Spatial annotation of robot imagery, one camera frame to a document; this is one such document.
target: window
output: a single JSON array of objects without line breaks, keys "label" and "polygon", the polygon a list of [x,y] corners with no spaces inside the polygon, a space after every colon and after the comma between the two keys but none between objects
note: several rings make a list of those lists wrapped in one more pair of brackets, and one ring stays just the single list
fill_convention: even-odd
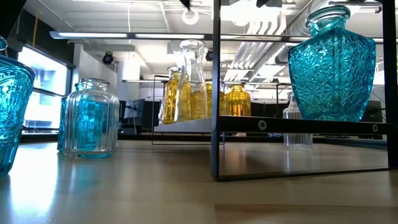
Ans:
[{"label": "window", "polygon": [[62,97],[58,95],[67,94],[70,70],[27,47],[19,53],[18,61],[35,71],[35,88],[55,93],[46,94],[34,90],[26,108],[24,126],[33,128],[35,132],[59,128]]}]

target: wooden table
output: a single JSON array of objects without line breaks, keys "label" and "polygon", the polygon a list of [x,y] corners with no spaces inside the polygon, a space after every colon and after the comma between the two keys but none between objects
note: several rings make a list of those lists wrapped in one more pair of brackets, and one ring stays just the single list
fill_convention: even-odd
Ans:
[{"label": "wooden table", "polygon": [[[398,222],[396,171],[222,183],[210,176],[209,146],[120,141],[114,157],[98,160],[70,160],[56,147],[20,146],[0,178],[0,223]],[[226,150],[229,172],[256,170],[272,157],[279,167],[289,161],[275,145],[227,143]],[[333,152],[328,145],[312,152],[329,164],[340,154],[347,166],[382,166],[384,153],[341,146]],[[254,165],[245,157],[255,157]]]}]

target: blue glass vase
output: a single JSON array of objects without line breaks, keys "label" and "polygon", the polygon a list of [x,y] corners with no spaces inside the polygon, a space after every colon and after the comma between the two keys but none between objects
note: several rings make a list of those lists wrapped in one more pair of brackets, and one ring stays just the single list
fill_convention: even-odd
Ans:
[{"label": "blue glass vase", "polygon": [[307,18],[312,38],[289,50],[289,73],[304,119],[360,121],[376,66],[376,43],[345,29],[345,6]]},{"label": "blue glass vase", "polygon": [[[0,37],[0,50],[6,46]],[[34,78],[33,69],[0,55],[0,176],[14,163]]]},{"label": "blue glass vase", "polygon": [[116,152],[119,100],[107,93],[109,82],[81,80],[84,90],[71,93],[65,114],[63,154],[72,158],[102,158]]},{"label": "blue glass vase", "polygon": [[[75,91],[84,89],[82,83],[75,84]],[[58,132],[58,146],[57,149],[62,151],[65,144],[65,113],[67,112],[67,97],[61,99],[61,115],[60,115],[60,129]]]}]

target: metal display stand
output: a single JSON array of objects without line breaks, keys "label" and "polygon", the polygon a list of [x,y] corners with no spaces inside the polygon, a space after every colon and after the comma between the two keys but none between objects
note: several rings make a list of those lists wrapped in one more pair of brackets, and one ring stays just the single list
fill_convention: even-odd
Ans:
[{"label": "metal display stand", "polygon": [[[248,180],[270,177],[287,177],[299,175],[331,174],[358,172],[365,170],[386,170],[398,168],[398,95],[397,95],[397,52],[396,52],[396,14],[395,2],[377,0],[382,3],[382,28],[384,48],[384,83],[386,96],[387,123],[351,123],[339,121],[310,121],[279,118],[253,118],[220,116],[220,41],[221,41],[221,0],[214,0],[213,20],[213,104],[211,126],[211,175],[217,181]],[[339,171],[284,172],[282,174],[220,174],[220,133],[320,133],[320,134],[386,134],[388,168],[357,169]]]}]

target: clear glass bottle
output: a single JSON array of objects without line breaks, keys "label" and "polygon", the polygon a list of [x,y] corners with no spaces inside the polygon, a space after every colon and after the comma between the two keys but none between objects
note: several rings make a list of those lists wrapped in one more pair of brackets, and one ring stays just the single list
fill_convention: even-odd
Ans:
[{"label": "clear glass bottle", "polygon": [[[80,91],[84,89],[82,83],[75,84],[75,91]],[[58,132],[58,146],[57,149],[62,151],[64,144],[65,144],[65,113],[67,112],[67,98],[62,97],[61,99],[61,115],[60,115],[60,129]]]},{"label": "clear glass bottle", "polygon": [[[6,47],[0,36],[0,50]],[[0,55],[0,176],[7,175],[14,163],[34,78],[33,69]]]},{"label": "clear glass bottle", "polygon": [[101,158],[116,152],[119,100],[107,93],[109,82],[96,78],[80,81],[84,90],[71,93],[65,115],[65,148],[68,157]]},{"label": "clear glass bottle", "polygon": [[174,121],[207,118],[207,91],[202,62],[205,43],[183,40],[180,48],[184,63],[178,83]]},{"label": "clear glass bottle", "polygon": [[[213,91],[213,80],[206,80],[206,89],[207,89],[207,111],[208,111],[208,118],[211,117],[211,104],[213,100],[211,99],[212,91]],[[224,92],[220,91],[220,115],[226,114],[226,97]]]},{"label": "clear glass bottle", "polygon": [[371,94],[376,43],[345,29],[350,11],[325,7],[308,16],[311,39],[289,50],[289,73],[304,119],[361,120]]},{"label": "clear glass bottle", "polygon": [[[284,109],[285,119],[303,119],[292,92],[288,93],[289,106]],[[313,134],[284,133],[284,144],[288,149],[309,150],[312,149]]]},{"label": "clear glass bottle", "polygon": [[243,84],[231,85],[231,91],[226,95],[226,114],[251,116],[250,94],[244,90]]},{"label": "clear glass bottle", "polygon": [[181,77],[181,69],[176,66],[167,68],[170,75],[170,81],[168,81],[164,88],[164,99],[162,102],[161,112],[159,115],[159,124],[172,124],[174,123],[175,116],[175,102],[177,100],[178,83]]}]

